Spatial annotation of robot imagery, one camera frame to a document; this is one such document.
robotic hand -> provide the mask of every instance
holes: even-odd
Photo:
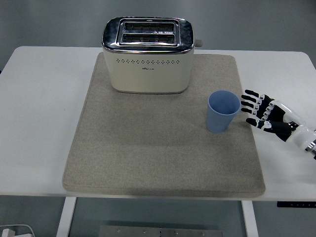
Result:
[[[316,132],[306,126],[305,121],[280,101],[267,95],[246,90],[241,97],[241,111],[259,119],[247,118],[246,122],[266,132],[275,133],[282,141],[292,142],[300,149],[310,152],[316,159]]]

metal plate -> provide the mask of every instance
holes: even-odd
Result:
[[[221,231],[130,226],[100,227],[99,237],[222,237]]]

toaster slot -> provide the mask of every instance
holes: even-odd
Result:
[[[157,43],[175,44],[174,35],[160,35],[160,34],[123,34],[122,44],[152,44]]]
[[[124,29],[127,31],[174,31],[174,23],[159,22],[125,22]]]

toaster vent hole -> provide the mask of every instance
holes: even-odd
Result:
[[[152,61],[150,61],[150,60],[134,60],[134,59],[131,59],[131,60],[129,60],[129,59],[116,59],[116,61],[118,62],[118,63],[131,63],[131,64],[157,64],[157,65],[169,65],[169,64],[179,64],[180,63],[180,61],[179,60],[157,60],[157,61],[155,61],[155,60],[152,60]]]

white table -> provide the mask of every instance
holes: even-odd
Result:
[[[62,175],[102,48],[20,47],[0,75],[0,195],[71,193]],[[236,58],[243,89],[281,100],[316,127],[316,70],[301,52],[196,50]],[[316,160],[253,129],[266,184],[254,200],[316,200]]]

